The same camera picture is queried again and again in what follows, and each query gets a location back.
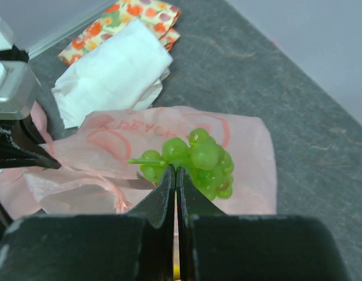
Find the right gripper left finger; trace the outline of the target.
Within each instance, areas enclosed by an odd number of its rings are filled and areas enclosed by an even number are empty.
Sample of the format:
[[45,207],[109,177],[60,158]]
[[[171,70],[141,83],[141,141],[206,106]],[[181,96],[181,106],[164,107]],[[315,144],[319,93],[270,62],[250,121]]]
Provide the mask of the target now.
[[125,214],[33,215],[0,242],[0,280],[172,280],[176,175]]

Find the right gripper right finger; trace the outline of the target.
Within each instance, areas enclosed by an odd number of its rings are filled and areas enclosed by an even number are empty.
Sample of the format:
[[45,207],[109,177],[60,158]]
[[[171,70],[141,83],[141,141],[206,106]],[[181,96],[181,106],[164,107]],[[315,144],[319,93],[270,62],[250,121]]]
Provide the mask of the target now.
[[176,173],[182,280],[349,280],[328,228],[298,215],[228,215]]

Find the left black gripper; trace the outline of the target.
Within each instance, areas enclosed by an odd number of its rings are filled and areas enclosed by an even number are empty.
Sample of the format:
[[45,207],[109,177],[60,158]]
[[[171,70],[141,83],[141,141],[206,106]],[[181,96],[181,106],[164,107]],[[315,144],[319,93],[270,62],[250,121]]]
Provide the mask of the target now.
[[0,52],[0,170],[16,167],[59,169],[61,164],[40,145],[46,143],[36,128],[29,107],[29,67],[23,52]]

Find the yellow fake mango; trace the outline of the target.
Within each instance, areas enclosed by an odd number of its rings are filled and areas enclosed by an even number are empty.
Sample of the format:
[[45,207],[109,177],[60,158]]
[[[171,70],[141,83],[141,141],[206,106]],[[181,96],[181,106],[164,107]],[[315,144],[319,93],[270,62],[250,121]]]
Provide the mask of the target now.
[[173,265],[173,280],[180,280],[180,266],[177,264]]

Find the pink plastic bag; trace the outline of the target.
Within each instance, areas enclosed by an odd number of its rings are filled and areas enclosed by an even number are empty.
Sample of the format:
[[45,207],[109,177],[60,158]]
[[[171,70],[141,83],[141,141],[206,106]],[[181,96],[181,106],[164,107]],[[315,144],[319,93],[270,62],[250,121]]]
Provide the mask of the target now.
[[65,139],[48,134],[40,105],[31,111],[46,142],[44,149],[61,168],[0,169],[0,202],[11,218],[38,210],[49,214],[123,213],[152,189],[128,159],[160,150],[172,137],[186,139],[206,129],[227,150],[235,165],[233,194],[215,199],[228,214],[275,214],[277,178],[274,148],[263,121],[256,117],[199,111],[176,106],[143,111],[101,111],[86,116]]

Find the green fake grapes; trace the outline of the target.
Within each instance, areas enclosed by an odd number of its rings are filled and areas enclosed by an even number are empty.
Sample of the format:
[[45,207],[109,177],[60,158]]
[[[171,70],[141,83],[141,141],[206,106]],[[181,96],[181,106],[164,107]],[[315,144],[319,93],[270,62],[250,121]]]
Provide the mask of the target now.
[[166,166],[184,168],[194,186],[209,200],[228,199],[233,195],[234,162],[231,155],[204,128],[196,128],[187,136],[166,140],[162,151],[150,149],[128,163],[139,165],[142,178],[160,181]]

